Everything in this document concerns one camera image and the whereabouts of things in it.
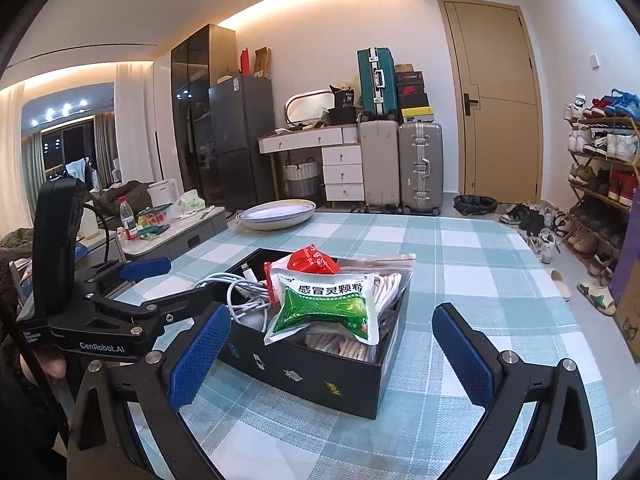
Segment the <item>person's left hand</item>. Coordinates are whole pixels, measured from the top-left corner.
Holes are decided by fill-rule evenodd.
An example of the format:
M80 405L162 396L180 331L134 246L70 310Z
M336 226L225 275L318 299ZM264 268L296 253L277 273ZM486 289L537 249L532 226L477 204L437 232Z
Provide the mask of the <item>person's left hand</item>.
M66 376L66 361L60 352L41 350L35 352L35 357L39 363L40 370L42 370L50 380L56 382ZM20 356L20 365L25 377L35 385L37 383L36 378L34 374L32 374L32 369L29 367L24 356Z

